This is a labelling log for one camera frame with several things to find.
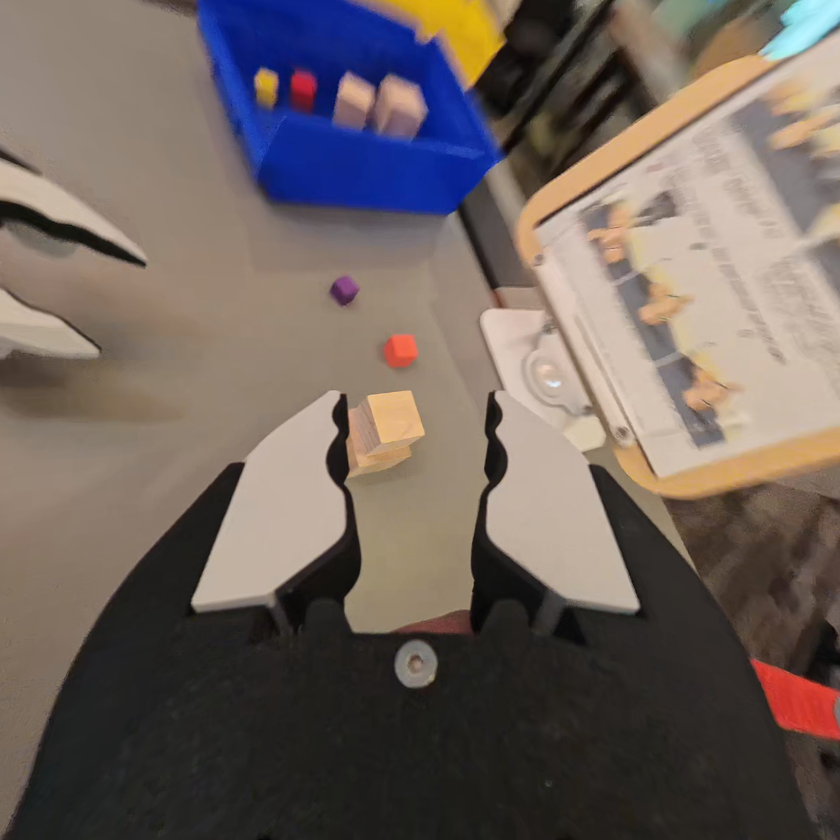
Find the medium wooden cube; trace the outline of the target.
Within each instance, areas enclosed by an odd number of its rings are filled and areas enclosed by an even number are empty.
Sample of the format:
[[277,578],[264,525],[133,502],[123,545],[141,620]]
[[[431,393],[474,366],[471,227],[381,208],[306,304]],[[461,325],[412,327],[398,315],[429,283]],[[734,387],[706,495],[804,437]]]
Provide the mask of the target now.
[[425,428],[412,391],[368,395],[360,404],[367,453],[381,455],[413,445]]
[[332,123],[341,128],[363,131],[376,101],[376,88],[367,80],[347,71],[339,81]]

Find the blue plastic bin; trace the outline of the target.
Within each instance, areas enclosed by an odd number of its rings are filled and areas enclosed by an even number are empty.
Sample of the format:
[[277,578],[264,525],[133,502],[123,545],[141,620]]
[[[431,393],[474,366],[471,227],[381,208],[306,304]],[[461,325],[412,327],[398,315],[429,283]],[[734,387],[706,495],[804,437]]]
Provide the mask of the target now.
[[[352,2],[198,2],[196,21],[217,96],[248,171],[272,200],[448,215],[500,161],[497,142],[435,41]],[[257,69],[280,79],[272,111],[256,105]],[[314,73],[313,113],[289,107],[294,69]],[[332,122],[347,71],[418,84],[428,114],[414,140]]]

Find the large wooden cube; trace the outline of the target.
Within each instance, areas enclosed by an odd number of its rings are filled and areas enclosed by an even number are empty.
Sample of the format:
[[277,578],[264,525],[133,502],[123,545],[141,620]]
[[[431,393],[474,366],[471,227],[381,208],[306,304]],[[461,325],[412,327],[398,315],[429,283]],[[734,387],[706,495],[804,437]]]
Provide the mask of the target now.
[[395,74],[381,81],[371,116],[373,130],[384,136],[414,140],[427,117],[423,90]]
[[390,469],[411,457],[412,451],[410,446],[379,455],[369,455],[364,452],[358,412],[359,409],[357,407],[352,407],[348,411],[349,434],[346,441],[349,462],[348,480],[357,476]]

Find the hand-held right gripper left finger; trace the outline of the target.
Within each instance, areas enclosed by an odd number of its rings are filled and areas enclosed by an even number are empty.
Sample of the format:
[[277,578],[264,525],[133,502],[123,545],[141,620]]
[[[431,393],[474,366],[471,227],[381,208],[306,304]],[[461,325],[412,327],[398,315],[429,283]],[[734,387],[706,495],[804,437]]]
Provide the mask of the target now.
[[304,617],[344,603],[361,572],[349,473],[347,397],[328,391],[246,456],[203,573],[195,613],[266,607]]

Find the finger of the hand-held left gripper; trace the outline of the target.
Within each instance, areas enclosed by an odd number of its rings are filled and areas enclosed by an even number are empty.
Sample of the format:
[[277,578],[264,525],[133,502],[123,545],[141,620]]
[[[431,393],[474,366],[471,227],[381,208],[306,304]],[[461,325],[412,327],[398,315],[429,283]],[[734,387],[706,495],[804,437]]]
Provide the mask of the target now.
[[72,324],[1,289],[1,359],[27,354],[58,360],[94,360],[100,347]]
[[146,267],[142,248],[88,204],[1,149],[1,227],[31,249],[67,257],[83,247]]

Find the yellow plastic bin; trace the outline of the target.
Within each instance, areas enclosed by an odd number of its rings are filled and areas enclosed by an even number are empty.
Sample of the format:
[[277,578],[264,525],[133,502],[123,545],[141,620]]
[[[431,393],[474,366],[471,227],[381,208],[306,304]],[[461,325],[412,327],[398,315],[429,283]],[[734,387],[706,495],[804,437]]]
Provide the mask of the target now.
[[416,38],[437,40],[461,87],[472,89],[506,44],[503,29],[482,1],[373,1],[384,16],[409,26]]

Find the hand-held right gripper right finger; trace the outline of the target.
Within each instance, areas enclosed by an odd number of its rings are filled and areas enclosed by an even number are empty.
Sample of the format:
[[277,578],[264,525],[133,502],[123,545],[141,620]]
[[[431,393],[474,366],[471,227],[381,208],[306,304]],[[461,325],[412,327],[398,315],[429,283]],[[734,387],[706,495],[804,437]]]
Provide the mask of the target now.
[[591,465],[505,391],[488,395],[486,487],[471,546],[472,616],[513,600],[527,617],[568,607],[633,616],[640,601]]

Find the orange striped traffic cone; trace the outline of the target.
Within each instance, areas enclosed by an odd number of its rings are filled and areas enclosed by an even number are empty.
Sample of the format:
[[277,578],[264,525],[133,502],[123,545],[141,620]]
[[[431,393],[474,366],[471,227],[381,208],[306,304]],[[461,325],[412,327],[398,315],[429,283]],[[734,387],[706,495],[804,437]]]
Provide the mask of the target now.
[[751,659],[776,723],[788,732],[839,742],[839,692]]

